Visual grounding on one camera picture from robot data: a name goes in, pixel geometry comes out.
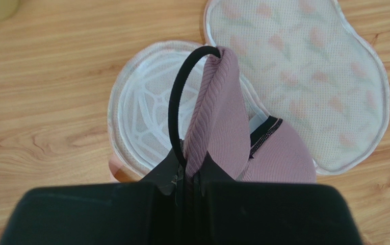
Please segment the pink ribbed bra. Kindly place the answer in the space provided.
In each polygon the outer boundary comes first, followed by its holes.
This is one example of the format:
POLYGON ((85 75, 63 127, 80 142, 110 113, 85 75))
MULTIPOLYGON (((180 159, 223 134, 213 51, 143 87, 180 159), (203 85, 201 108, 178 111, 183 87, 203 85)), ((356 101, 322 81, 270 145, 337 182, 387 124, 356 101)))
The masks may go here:
POLYGON ((169 101, 170 140, 185 174, 192 179, 210 157, 232 179, 243 182, 314 183, 313 159, 299 134, 283 119, 268 116, 250 128, 236 54, 202 46, 181 66, 169 101), (203 57, 199 94, 184 139, 177 133, 180 97, 195 64, 203 57))

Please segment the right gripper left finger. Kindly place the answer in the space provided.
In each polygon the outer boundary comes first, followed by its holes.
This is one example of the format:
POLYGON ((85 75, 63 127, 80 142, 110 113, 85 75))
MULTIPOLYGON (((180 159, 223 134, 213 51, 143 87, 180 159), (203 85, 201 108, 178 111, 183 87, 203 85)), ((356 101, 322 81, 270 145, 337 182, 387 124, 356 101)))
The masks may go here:
POLYGON ((0 244, 183 244, 183 175, 173 149, 138 182, 31 189, 0 244))

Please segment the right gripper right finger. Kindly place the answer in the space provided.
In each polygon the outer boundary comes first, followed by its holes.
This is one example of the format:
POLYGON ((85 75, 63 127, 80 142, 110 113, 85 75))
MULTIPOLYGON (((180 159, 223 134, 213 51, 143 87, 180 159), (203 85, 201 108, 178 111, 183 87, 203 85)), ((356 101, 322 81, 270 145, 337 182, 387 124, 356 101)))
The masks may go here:
POLYGON ((206 155, 194 198, 195 244, 362 244, 331 186, 237 182, 206 155))

